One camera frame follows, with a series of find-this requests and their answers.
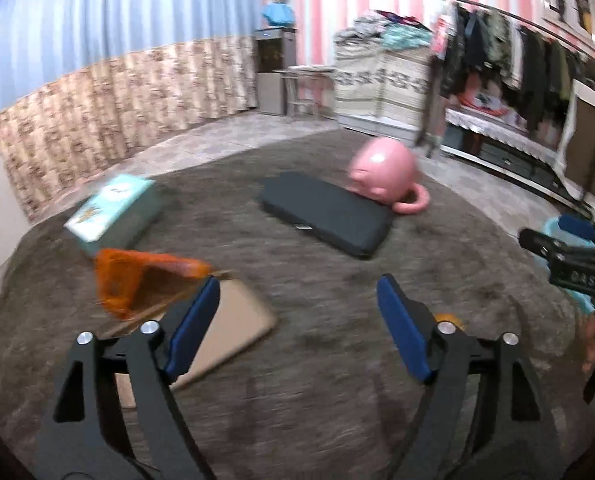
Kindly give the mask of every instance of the round rug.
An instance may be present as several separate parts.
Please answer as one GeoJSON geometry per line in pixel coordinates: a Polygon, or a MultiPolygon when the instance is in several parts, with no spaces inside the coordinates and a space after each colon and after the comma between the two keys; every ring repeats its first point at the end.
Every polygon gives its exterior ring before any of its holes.
{"type": "MultiPolygon", "coordinates": [[[[379,478],[423,389],[407,375],[377,309],[384,272],[433,312],[463,320],[472,335],[519,333],[573,459],[595,433],[595,412],[581,400],[574,307],[482,212],[425,178],[428,211],[397,218],[377,255],[359,261],[256,203],[258,182],[285,170],[344,184],[366,141],[344,130],[315,134],[157,178],[166,205],[136,249],[235,269],[279,318],[253,348],[176,394],[217,477],[379,478]]],[[[63,229],[71,214],[24,237],[0,300],[0,432],[29,464],[61,359],[78,333],[109,321],[96,304],[92,265],[63,229]]],[[[476,388],[469,383],[465,406],[476,388]]],[[[126,419],[138,458],[147,460],[136,414],[126,419]]],[[[467,431],[462,421],[458,433],[467,431]]]]}

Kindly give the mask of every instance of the silver screw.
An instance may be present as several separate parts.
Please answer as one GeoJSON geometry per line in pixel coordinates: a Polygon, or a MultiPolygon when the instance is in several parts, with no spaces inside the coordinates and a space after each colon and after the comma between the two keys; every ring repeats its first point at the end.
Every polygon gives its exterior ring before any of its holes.
{"type": "Polygon", "coordinates": [[[142,334],[154,334],[160,329],[160,324],[157,321],[147,321],[143,323],[139,330],[142,334]]]}
{"type": "Polygon", "coordinates": [[[501,337],[501,340],[504,341],[504,343],[506,343],[507,345],[511,346],[515,346],[517,343],[519,343],[519,337],[517,337],[517,334],[514,334],[513,332],[506,332],[501,337]]]}
{"type": "Polygon", "coordinates": [[[91,341],[93,341],[92,332],[82,332],[79,336],[77,336],[77,342],[80,345],[87,345],[91,341]]]}
{"type": "Polygon", "coordinates": [[[450,321],[440,321],[439,323],[437,323],[437,329],[442,334],[450,335],[450,334],[455,333],[455,330],[457,330],[457,327],[450,321]]]}

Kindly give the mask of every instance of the rack pole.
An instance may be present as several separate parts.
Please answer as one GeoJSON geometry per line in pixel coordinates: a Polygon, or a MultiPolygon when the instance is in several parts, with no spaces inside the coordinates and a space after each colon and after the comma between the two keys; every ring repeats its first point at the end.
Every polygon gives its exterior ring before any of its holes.
{"type": "Polygon", "coordinates": [[[476,7],[482,7],[482,9],[495,10],[495,11],[499,12],[500,14],[503,14],[504,16],[508,16],[509,18],[513,18],[514,20],[517,20],[519,22],[526,23],[527,25],[530,25],[531,27],[535,27],[538,30],[541,30],[542,32],[545,32],[549,36],[552,36],[552,37],[556,38],[557,40],[561,41],[562,43],[566,43],[568,46],[570,46],[576,52],[581,52],[580,51],[580,48],[578,46],[572,44],[566,38],[563,38],[562,36],[559,36],[558,34],[555,34],[554,32],[551,32],[546,27],[542,27],[542,25],[538,25],[537,23],[531,22],[530,20],[527,20],[526,18],[523,18],[521,16],[518,16],[517,14],[513,14],[511,12],[506,12],[506,10],[498,9],[497,7],[492,7],[490,5],[481,4],[479,2],[474,2],[472,0],[452,0],[452,1],[453,2],[459,2],[461,4],[467,4],[467,5],[473,5],[473,6],[476,6],[476,7]]]}

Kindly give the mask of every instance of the black case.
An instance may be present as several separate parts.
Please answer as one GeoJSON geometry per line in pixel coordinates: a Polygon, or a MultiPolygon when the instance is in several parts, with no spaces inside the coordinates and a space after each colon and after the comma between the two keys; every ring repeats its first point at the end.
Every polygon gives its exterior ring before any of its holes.
{"type": "Polygon", "coordinates": [[[390,206],[298,171],[262,184],[258,200],[264,210],[358,258],[375,253],[395,216],[390,206]]]}

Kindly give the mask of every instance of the floor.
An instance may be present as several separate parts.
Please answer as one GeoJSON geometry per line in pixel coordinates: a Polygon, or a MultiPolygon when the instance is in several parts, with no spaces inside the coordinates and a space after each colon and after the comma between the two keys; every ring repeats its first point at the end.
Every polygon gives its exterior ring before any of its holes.
{"type": "MultiPolygon", "coordinates": [[[[94,181],[61,197],[37,221],[73,206],[118,173],[138,176],[168,173],[271,142],[304,137],[337,127],[335,121],[328,119],[290,122],[284,117],[264,116],[257,112],[215,121],[164,140],[113,166],[94,181]]],[[[546,219],[559,214],[550,202],[534,193],[439,153],[436,158],[427,159],[420,152],[420,169],[479,208],[512,236],[523,227],[540,228],[546,219]]]]}

